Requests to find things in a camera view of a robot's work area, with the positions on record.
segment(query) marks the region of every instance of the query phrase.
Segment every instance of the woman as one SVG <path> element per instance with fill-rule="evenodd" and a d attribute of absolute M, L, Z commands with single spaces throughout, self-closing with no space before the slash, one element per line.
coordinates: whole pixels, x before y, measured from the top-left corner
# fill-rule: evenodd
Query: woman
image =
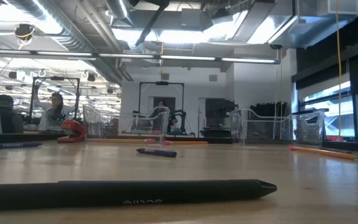
<path fill-rule="evenodd" d="M 38 99 L 39 86 L 35 87 L 34 105 L 42 108 L 41 121 L 38 126 L 39 130 L 46 131 L 59 131 L 61 130 L 62 123 L 70 115 L 70 112 L 75 108 L 72 106 L 65 106 L 63 104 L 63 97 L 60 93 L 52 93 L 52 104 L 42 103 Z"/>

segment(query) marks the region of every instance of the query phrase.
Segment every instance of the orange pencil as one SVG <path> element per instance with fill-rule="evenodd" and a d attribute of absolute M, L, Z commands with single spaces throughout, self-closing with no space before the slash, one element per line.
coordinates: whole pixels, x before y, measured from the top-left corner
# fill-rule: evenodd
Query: orange pencil
<path fill-rule="evenodd" d="M 88 139 L 90 142 L 155 143 L 154 139 Z"/>
<path fill-rule="evenodd" d="M 164 141 L 164 145 L 171 145 L 171 144 L 208 144 L 206 141 Z"/>
<path fill-rule="evenodd" d="M 318 153 L 318 154 L 324 154 L 327 156 L 340 157 L 340 158 L 344 158 L 344 159 L 357 159 L 358 158 L 357 156 L 355 156 L 353 154 L 342 153 L 342 152 L 332 152 L 332 151 L 327 151 L 327 150 L 313 149 L 313 148 L 307 148 L 307 147 L 298 147 L 298 146 L 290 146 L 289 148 L 292 151 L 299 150 L 299 151 L 305 151 L 305 152 L 313 152 L 313 153 Z"/>

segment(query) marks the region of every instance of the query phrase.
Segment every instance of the table surface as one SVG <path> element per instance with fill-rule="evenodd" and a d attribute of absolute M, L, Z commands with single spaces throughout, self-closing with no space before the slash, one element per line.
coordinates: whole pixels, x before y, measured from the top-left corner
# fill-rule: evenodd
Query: table surface
<path fill-rule="evenodd" d="M 49 141 L 0 150 L 0 184 L 260 179 L 278 190 L 246 202 L 0 212 L 0 223 L 358 223 L 358 160 L 275 146 L 164 146 L 178 152 L 172 159 L 138 154 L 138 147 L 145 145 Z"/>

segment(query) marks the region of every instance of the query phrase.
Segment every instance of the black stylus pen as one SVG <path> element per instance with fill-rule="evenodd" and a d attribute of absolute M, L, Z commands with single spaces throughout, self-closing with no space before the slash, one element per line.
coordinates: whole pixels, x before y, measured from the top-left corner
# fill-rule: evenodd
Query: black stylus pen
<path fill-rule="evenodd" d="M 0 210 L 248 200 L 276 190 L 260 180 L 0 184 Z"/>

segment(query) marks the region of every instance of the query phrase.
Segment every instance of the person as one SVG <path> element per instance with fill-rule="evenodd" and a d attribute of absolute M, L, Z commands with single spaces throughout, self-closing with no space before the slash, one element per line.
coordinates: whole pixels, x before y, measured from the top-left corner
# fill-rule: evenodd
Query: person
<path fill-rule="evenodd" d="M 38 98 L 39 86 L 35 87 L 34 105 L 44 110 L 38 129 L 41 131 L 60 131 L 62 123 L 75 108 L 63 104 L 63 96 L 58 93 L 52 93 L 52 104 L 41 102 Z"/>
<path fill-rule="evenodd" d="M 0 117 L 2 133 L 23 133 L 23 120 L 21 115 L 13 112 L 13 98 L 0 95 Z"/>

